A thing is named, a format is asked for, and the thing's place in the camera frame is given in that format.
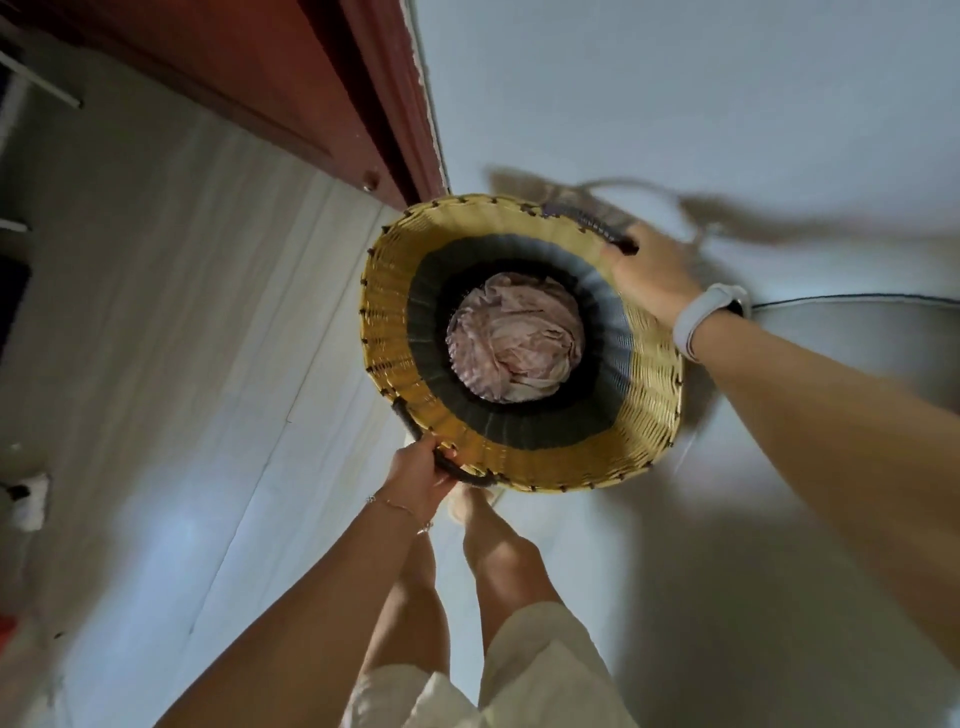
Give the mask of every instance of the white wall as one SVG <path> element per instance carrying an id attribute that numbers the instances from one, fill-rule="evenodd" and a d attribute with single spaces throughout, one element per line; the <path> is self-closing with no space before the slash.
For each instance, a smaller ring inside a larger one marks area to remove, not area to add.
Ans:
<path id="1" fill-rule="evenodd" d="M 498 167 L 653 182 L 738 237 L 786 239 L 771 260 L 710 253 L 763 300 L 960 298 L 960 4 L 412 4 L 454 192 Z M 647 192 L 602 194 L 677 227 Z"/>

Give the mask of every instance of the hand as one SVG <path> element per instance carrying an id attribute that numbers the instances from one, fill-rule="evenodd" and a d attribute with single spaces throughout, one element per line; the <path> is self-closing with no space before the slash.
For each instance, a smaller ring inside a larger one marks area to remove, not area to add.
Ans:
<path id="1" fill-rule="evenodd" d="M 396 451 L 383 487 L 377 495 L 410 512 L 426 525 L 437 513 L 440 501 L 456 485 L 456 478 L 440 470 L 433 460 L 433 451 L 440 440 L 429 432 L 416 443 Z M 454 452 L 446 450 L 450 459 Z"/>
<path id="2" fill-rule="evenodd" d="M 644 222 L 631 225 L 627 234 L 639 247 L 636 255 L 624 255 L 609 244 L 600 255 L 620 294 L 673 328 L 680 312 L 704 292 L 687 272 L 684 246 Z"/>

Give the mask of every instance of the thin bracelet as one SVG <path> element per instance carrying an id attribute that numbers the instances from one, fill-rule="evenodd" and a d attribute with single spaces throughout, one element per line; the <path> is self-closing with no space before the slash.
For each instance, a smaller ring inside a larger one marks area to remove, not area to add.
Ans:
<path id="1" fill-rule="evenodd" d="M 400 510 L 400 511 L 406 511 L 407 513 L 410 514 L 410 516 L 414 519 L 414 521 L 416 521 L 417 523 L 420 523 L 420 519 L 417 518 L 417 514 L 416 514 L 416 513 L 414 513 L 413 511 L 411 511 L 411 510 L 410 510 L 409 508 L 407 508 L 405 505 L 400 505 L 399 503 L 394 503 L 392 500 L 388 500 L 387 498 L 381 499 L 381 498 L 378 498 L 377 496 L 368 496 L 368 497 L 367 497 L 367 503 L 383 503 L 384 505 L 389 505 L 391 508 L 396 508 L 397 510 Z M 421 533 L 426 533 L 426 532 L 429 531 L 431 528 L 433 528 L 433 522 L 432 522 L 432 521 L 428 521 L 428 522 L 426 522 L 426 525 L 425 525 L 423 528 L 421 528 L 419 531 L 417 531 L 417 535 L 419 536 Z"/>

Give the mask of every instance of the black basket handle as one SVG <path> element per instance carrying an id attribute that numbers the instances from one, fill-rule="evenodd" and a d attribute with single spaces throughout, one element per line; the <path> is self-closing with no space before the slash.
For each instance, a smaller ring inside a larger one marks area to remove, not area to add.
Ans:
<path id="1" fill-rule="evenodd" d="M 630 235 L 614 230 L 600 218 L 591 215 L 589 212 L 583 212 L 573 205 L 564 203 L 546 203 L 540 208 L 547 217 L 568 217 L 577 225 L 596 232 L 608 243 L 615 245 L 624 255 L 636 255 L 639 248 Z"/>
<path id="2" fill-rule="evenodd" d="M 393 404 L 394 412 L 400 418 L 400 421 L 403 422 L 403 425 L 407 428 L 407 431 L 410 432 L 410 435 L 414 440 L 419 441 L 423 437 L 423 430 L 420 429 L 420 426 L 417 424 L 417 421 L 414 420 L 413 416 L 410 414 L 410 410 L 407 409 L 407 401 L 403 397 L 397 397 L 394 400 Z M 455 462 L 447 458 L 439 449 L 433 451 L 434 462 L 437 463 L 437 467 L 453 475 L 462 483 L 467 483 L 468 485 L 474 485 L 478 488 L 489 488 L 494 483 L 496 483 L 496 475 L 487 471 L 486 475 L 474 475 L 473 473 L 468 473 L 463 468 L 459 467 Z"/>

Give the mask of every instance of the person's left hand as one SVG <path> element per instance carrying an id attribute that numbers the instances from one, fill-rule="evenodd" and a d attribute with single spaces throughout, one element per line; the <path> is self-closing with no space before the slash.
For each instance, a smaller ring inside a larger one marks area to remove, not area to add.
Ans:
<path id="1" fill-rule="evenodd" d="M 456 478 L 440 470 L 433 460 L 433 450 L 440 444 L 429 432 L 413 445 L 396 451 L 383 487 L 377 495 L 396 505 L 408 508 L 426 525 L 437 513 L 440 501 L 456 485 Z M 444 454 L 453 459 L 453 452 Z"/>

